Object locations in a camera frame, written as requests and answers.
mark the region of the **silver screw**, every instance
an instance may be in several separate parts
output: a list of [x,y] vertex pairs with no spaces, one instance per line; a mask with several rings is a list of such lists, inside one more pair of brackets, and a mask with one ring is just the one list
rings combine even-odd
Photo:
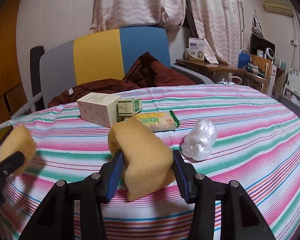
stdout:
[[232,180],[231,182],[230,182],[230,185],[232,186],[232,187],[239,187],[239,182],[237,182],[236,180]]
[[204,174],[202,174],[202,173],[197,173],[197,174],[195,175],[195,177],[196,177],[197,179],[204,179]]
[[93,179],[99,179],[100,177],[101,177],[101,175],[98,172],[91,174],[91,178],[93,178]]
[[63,179],[57,181],[58,187],[62,187],[64,184],[65,184],[65,181]]

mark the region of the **white box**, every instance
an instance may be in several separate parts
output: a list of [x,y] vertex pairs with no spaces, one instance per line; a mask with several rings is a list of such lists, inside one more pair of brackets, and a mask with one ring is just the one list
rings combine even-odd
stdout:
[[189,60],[204,61],[204,39],[189,38]]
[[77,100],[81,118],[111,128],[119,120],[117,114],[118,100],[121,96],[89,93]]

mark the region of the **foam block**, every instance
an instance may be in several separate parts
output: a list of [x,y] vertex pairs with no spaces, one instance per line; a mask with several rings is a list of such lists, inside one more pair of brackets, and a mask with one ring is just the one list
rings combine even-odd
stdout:
[[0,162],[16,151],[22,152],[25,157],[24,164],[13,173],[18,176],[25,171],[26,166],[35,154],[36,147],[37,145],[32,139],[30,131],[24,125],[19,125],[12,130],[0,146]]
[[115,123],[108,134],[112,155],[121,149],[128,200],[151,194],[172,183],[172,150],[136,118]]

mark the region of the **table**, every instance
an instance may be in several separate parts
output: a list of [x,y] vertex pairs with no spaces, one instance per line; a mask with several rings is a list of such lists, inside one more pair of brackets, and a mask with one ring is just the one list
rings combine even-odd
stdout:
[[[141,97],[143,112],[175,111],[180,127],[156,133],[172,149],[179,149],[198,118],[215,123],[218,139],[207,160],[193,162],[197,172],[220,182],[238,180],[276,239],[293,235],[300,224],[300,119],[293,112],[245,86],[158,87],[120,94]],[[7,239],[18,239],[57,180],[81,180],[111,159],[109,128],[82,120],[77,103],[23,116],[0,128],[21,123],[31,130],[38,152],[24,174],[9,177],[4,190],[7,202],[0,209],[0,234]],[[214,239],[220,237],[220,207],[216,202]],[[176,183],[127,202],[121,182],[102,212],[109,239],[186,239],[193,208],[180,197]],[[79,239],[79,203],[75,212]]]
[[267,88],[270,84],[268,78],[262,78],[257,75],[254,75],[245,69],[238,69],[236,66],[226,65],[226,64],[211,64],[209,62],[200,62],[189,59],[177,59],[177,64],[195,71],[199,74],[205,75],[206,77],[212,79],[214,72],[224,72],[224,73],[232,73],[232,74],[241,74],[249,79],[252,79],[262,85],[261,92],[266,94]]

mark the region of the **crumpled plastic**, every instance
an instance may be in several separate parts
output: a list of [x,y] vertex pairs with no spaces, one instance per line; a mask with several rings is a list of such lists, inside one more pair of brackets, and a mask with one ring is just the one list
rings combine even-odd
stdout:
[[199,119],[181,146],[182,154],[196,161],[207,159],[218,137],[217,127],[207,119]]

